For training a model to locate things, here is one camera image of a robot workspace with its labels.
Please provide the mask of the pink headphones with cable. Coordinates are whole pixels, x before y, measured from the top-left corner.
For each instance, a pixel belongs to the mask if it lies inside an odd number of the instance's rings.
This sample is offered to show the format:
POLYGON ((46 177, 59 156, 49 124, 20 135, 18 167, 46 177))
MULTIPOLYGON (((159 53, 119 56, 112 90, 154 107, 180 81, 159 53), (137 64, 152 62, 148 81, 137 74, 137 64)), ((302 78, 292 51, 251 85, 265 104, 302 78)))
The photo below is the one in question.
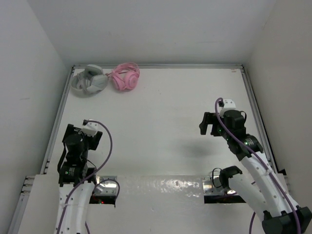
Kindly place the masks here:
POLYGON ((130 91, 135 89, 140 76, 140 70, 136 63, 127 62, 116 66, 106 76, 113 82, 118 91, 130 91))

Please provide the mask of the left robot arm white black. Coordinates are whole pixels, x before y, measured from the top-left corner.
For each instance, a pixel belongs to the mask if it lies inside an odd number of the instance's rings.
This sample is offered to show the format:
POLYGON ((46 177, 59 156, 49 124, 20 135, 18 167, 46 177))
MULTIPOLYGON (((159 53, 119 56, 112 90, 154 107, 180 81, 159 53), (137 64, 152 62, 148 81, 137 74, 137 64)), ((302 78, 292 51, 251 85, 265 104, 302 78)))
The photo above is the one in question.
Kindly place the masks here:
POLYGON ((98 124, 85 121, 82 127, 69 124, 57 165, 59 205, 56 234, 85 234, 87 208, 95 186, 96 166, 88 166, 88 152, 97 149, 102 132, 98 124))

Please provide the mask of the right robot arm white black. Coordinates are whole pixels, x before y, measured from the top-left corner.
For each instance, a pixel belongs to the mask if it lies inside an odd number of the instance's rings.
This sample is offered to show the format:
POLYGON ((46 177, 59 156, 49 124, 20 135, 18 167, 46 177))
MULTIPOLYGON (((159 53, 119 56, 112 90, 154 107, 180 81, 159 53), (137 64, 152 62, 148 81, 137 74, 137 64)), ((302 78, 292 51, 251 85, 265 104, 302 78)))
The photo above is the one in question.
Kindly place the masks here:
POLYGON ((223 137, 229 150, 247 169, 254 184, 246 181, 237 166, 220 171, 224 189, 236 191, 253 209, 266 234, 303 234, 312 220, 308 207, 301 207, 286 191, 266 158, 256 137, 248 134, 241 111, 205 112, 199 125, 201 135, 212 126, 211 135, 223 137))

